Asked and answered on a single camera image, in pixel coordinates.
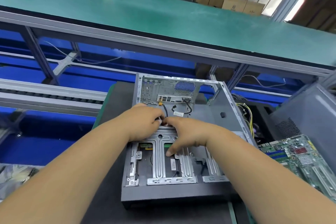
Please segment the person's left forearm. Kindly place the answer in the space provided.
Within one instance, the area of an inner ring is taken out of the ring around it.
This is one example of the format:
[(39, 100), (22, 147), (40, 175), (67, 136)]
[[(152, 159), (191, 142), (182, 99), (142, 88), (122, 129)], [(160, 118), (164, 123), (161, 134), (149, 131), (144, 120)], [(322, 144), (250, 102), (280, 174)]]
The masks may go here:
[(79, 224), (128, 142), (125, 125), (98, 126), (0, 203), (0, 224)]

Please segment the grey open computer case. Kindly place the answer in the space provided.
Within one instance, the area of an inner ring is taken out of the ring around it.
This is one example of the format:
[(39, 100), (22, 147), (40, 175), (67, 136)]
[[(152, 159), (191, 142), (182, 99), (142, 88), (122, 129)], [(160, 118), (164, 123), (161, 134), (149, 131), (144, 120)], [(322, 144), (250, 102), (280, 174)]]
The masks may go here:
[[(248, 126), (223, 82), (137, 73), (132, 105), (138, 103), (160, 108), (168, 117), (193, 118), (221, 126), (255, 146)], [(211, 186), (224, 183), (198, 184)], [(129, 190), (156, 189), (158, 186), (163, 189), (169, 185), (125, 187), (123, 184), (122, 186), (125, 190)]]

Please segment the person's left hand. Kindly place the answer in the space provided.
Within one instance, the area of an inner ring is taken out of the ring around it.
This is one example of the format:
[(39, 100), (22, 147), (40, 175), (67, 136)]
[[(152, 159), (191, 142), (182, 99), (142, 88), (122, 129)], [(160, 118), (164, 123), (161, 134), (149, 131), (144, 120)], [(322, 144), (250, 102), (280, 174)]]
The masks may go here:
[(122, 124), (126, 126), (129, 142), (144, 140), (157, 131), (152, 127), (152, 108), (139, 103), (120, 116)]

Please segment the aluminium workbench frame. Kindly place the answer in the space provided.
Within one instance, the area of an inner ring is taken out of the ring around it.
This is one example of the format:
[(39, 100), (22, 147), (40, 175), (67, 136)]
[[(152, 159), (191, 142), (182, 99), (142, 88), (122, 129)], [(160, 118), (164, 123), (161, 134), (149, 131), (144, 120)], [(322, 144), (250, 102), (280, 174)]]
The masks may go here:
[(299, 61), (281, 61), (274, 56), (261, 56), (254, 52), (241, 52), (238, 49), (217, 47), (215, 45), (200, 44), (177, 38), (167, 38), (155, 34), (143, 35), (140, 31), (127, 31), (113, 27), (112, 30), (103, 28), (103, 25), (89, 23), (81, 25), (78, 20), (65, 22), (64, 18), (45, 14), (23, 14), (22, 10), (14, 13), (0, 7), (0, 23), (4, 26), (21, 27), (22, 32), (32, 31), (35, 36), (45, 36), (55, 39), (68, 40), (74, 43), (84, 43), (117, 48), (124, 51), (147, 53), (156, 56), (189, 60), (212, 65), (213, 67), (228, 67), (235, 69), (233, 81), (239, 74), (246, 71), (276, 74), (278, 76), (297, 78), (300, 80), (315, 81), (326, 79), (336, 74), (336, 67), (319, 67), (317, 64), (300, 64)]

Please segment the silver metal drive cage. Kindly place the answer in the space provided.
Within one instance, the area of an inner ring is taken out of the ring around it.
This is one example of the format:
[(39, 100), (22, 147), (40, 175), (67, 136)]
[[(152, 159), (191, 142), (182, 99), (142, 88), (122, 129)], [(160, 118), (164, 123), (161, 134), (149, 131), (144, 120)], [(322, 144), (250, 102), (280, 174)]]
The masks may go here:
[(168, 157), (177, 140), (174, 128), (160, 127), (147, 139), (131, 143), (125, 161), (125, 187), (228, 182), (204, 146), (185, 147)]

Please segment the person's right forearm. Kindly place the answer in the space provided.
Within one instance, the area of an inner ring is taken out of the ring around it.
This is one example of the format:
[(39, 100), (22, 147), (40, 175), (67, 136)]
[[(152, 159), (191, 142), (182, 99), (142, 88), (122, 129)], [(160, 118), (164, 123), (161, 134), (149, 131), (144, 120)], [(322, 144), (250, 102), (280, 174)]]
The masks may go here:
[(214, 126), (206, 147), (259, 224), (336, 224), (336, 204), (236, 134)]

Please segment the green computer motherboard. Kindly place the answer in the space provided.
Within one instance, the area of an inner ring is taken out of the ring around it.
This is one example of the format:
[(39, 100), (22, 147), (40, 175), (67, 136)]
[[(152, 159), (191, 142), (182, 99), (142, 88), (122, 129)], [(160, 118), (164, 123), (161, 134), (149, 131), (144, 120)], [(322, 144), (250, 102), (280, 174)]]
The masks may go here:
[(301, 134), (258, 148), (336, 203), (336, 176), (309, 137)]

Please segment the clear plastic bag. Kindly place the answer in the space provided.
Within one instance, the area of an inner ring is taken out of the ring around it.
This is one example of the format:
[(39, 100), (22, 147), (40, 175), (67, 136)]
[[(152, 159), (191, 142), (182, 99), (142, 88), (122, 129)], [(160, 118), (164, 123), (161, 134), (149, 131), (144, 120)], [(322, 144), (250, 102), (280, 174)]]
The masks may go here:
[(39, 171), (39, 167), (0, 163), (0, 202)]

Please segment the grey computer case cover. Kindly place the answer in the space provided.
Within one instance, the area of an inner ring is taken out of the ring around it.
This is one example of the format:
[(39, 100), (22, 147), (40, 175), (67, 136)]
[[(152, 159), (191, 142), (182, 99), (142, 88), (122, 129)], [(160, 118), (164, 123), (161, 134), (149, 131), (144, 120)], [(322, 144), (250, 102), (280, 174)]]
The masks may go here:
[(321, 149), (336, 150), (336, 97), (319, 84), (288, 99), (270, 117), (284, 138), (303, 134)]

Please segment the person's right hand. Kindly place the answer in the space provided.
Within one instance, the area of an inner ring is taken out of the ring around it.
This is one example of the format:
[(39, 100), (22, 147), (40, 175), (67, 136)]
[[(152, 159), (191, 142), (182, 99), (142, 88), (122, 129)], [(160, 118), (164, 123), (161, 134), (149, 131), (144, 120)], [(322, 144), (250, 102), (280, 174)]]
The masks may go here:
[(183, 144), (183, 148), (194, 146), (207, 146), (207, 143), (214, 140), (225, 129), (214, 124), (203, 122), (192, 118), (167, 117), (166, 125), (172, 126), (177, 132), (177, 139)]

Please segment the black work mat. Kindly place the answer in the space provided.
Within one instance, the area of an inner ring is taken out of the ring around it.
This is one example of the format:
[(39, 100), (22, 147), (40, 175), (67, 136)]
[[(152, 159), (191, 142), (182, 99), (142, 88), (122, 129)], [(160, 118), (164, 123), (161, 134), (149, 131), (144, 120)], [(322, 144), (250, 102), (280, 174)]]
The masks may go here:
[(222, 184), (186, 184), (168, 188), (125, 190), (126, 144), (118, 137), (132, 123), (115, 124), (113, 119), (131, 108), (133, 85), (118, 82), (111, 86), (93, 132), (103, 132), (111, 146), (122, 147), (102, 180), (80, 224), (250, 224), (246, 207), (233, 187)]

